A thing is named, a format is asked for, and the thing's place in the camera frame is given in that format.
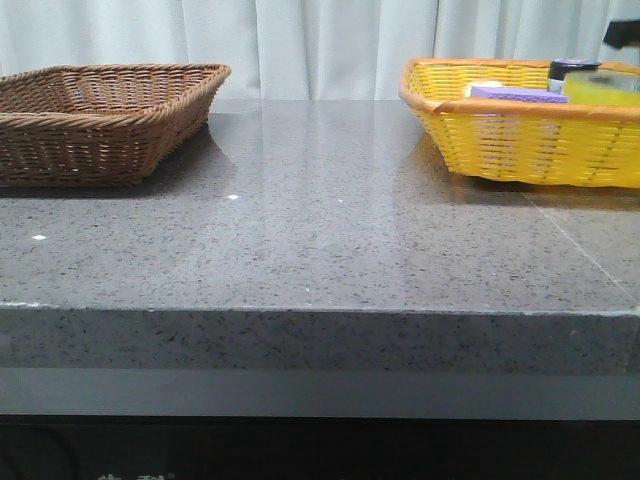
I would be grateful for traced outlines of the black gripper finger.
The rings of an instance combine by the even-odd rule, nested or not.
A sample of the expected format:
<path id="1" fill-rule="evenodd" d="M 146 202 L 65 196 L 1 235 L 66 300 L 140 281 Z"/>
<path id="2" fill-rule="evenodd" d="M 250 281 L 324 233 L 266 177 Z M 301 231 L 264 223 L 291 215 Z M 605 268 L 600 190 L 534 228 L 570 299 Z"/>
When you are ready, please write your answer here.
<path id="1" fill-rule="evenodd" d="M 614 49 L 640 45 L 640 20 L 612 20 L 605 32 L 603 43 Z"/>

